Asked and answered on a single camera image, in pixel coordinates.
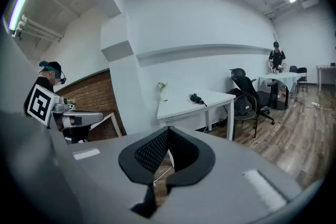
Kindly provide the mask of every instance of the black device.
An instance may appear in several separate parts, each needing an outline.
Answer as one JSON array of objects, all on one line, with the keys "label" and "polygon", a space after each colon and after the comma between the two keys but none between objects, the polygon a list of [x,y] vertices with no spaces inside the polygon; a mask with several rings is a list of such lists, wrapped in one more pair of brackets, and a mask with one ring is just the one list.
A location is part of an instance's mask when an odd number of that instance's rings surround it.
[{"label": "black device", "polygon": [[197,104],[204,104],[205,106],[207,106],[206,103],[204,103],[204,101],[202,100],[202,98],[199,97],[199,96],[197,96],[196,93],[189,94],[189,98],[190,98],[191,101],[193,101],[193,102],[195,102]]}]

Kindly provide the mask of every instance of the desk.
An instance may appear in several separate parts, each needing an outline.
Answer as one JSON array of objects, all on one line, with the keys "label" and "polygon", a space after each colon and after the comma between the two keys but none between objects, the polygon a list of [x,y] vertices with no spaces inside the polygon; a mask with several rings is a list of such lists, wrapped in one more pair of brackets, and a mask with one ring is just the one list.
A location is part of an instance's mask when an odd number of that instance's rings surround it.
[{"label": "desk", "polygon": [[336,69],[336,67],[327,66],[327,65],[316,66],[316,67],[317,67],[317,85],[319,86],[319,91],[321,91],[322,70],[326,70],[326,69]]},{"label": "desk", "polygon": [[262,85],[262,83],[265,80],[268,79],[274,79],[274,80],[278,80],[280,81],[282,84],[284,84],[286,86],[286,99],[285,102],[281,102],[278,101],[277,103],[275,103],[274,105],[271,104],[271,108],[272,109],[276,109],[276,110],[285,110],[288,107],[288,93],[289,93],[289,89],[292,90],[293,87],[295,87],[298,79],[300,78],[300,76],[297,73],[293,73],[293,72],[284,72],[284,73],[271,73],[271,74],[267,74],[264,76],[260,76],[260,85]]},{"label": "desk", "polygon": [[205,105],[196,104],[191,101],[188,96],[186,96],[186,98],[176,98],[165,102],[161,101],[157,115],[160,126],[169,126],[169,121],[205,112],[208,130],[211,131],[209,110],[225,105],[228,111],[227,139],[232,140],[235,95],[213,91],[197,91],[196,94],[202,98],[204,103],[207,104],[207,107]]}]

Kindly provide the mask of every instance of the brick wall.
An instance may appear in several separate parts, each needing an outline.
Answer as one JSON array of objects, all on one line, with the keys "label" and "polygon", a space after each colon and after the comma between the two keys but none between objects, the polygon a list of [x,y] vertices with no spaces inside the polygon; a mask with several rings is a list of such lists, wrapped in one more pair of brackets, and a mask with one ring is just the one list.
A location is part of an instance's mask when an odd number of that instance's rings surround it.
[{"label": "brick wall", "polygon": [[[112,111],[117,119],[122,135],[126,135],[122,124],[111,83],[110,71],[105,71],[83,79],[57,92],[67,99],[76,99],[76,109],[102,112],[107,115]],[[90,141],[117,137],[112,121],[107,119],[89,133]]]}]

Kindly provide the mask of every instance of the cable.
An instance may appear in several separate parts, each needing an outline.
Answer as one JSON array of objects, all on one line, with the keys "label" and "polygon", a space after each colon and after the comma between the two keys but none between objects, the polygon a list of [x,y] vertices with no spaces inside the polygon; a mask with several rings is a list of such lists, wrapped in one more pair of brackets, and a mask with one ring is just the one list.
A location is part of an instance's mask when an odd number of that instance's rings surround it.
[{"label": "cable", "polygon": [[165,172],[162,174],[162,176],[160,176],[157,180],[154,181],[154,183],[155,183],[156,181],[158,181],[161,177],[163,177],[164,174],[167,173],[172,167],[173,167],[173,166],[171,166],[167,171],[165,171]]},{"label": "cable", "polygon": [[308,107],[308,106],[305,105],[305,103],[299,102],[298,100],[294,100],[294,101],[296,101],[296,102],[298,102],[298,103],[300,103],[300,104],[303,104],[307,109],[317,108],[317,109],[322,109],[322,110],[332,111],[332,112],[329,114],[329,117],[330,117],[331,119],[336,119],[336,117],[333,117],[333,116],[332,116],[332,114],[336,114],[336,111],[334,111],[334,109],[324,109],[324,108],[321,108],[320,106],[318,106],[318,105],[314,105],[312,102],[309,102],[309,101],[307,101],[305,98],[299,96],[298,93],[293,93],[293,94],[296,94],[296,96],[297,96],[298,98],[301,98],[301,99],[303,99],[305,102],[310,103],[310,104],[313,105],[313,106],[311,106],[311,107]]}]

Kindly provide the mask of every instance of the office chair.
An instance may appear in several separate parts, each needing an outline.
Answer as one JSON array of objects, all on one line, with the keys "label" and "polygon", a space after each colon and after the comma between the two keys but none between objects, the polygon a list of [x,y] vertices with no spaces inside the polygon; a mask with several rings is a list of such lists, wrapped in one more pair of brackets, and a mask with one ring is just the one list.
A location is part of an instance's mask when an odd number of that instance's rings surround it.
[{"label": "office chair", "polygon": [[290,66],[289,72],[291,72],[291,73],[297,73],[298,72],[298,68],[296,66]]},{"label": "office chair", "polygon": [[257,128],[258,128],[258,115],[257,115],[257,100],[256,98],[245,91],[241,91],[242,95],[244,95],[247,100],[250,102],[250,104],[252,105],[252,111],[250,111],[247,115],[235,115],[234,116],[234,125],[233,125],[233,137],[232,137],[232,141],[235,140],[235,131],[236,131],[236,124],[238,123],[238,121],[246,121],[246,120],[254,120],[256,121],[254,128],[254,138],[256,138],[257,136]]},{"label": "office chair", "polygon": [[307,69],[306,67],[300,67],[296,73],[302,74],[305,73],[305,76],[301,76],[300,79],[298,79],[297,81],[297,92],[299,92],[299,87],[302,87],[302,91],[303,88],[306,87],[306,91],[308,92],[308,83],[307,83]]},{"label": "office chair", "polygon": [[267,84],[267,86],[271,87],[271,93],[258,91],[254,89],[252,82],[256,81],[256,79],[250,80],[246,77],[246,73],[242,68],[235,68],[231,70],[231,78],[237,84],[237,86],[245,92],[248,92],[254,96],[257,100],[257,116],[264,116],[270,120],[272,120],[272,125],[275,124],[275,121],[272,117],[268,116],[269,110],[264,109],[265,106],[270,106],[272,102],[277,102],[277,93],[274,94],[273,86],[278,83],[277,80],[272,81],[271,83]]}]

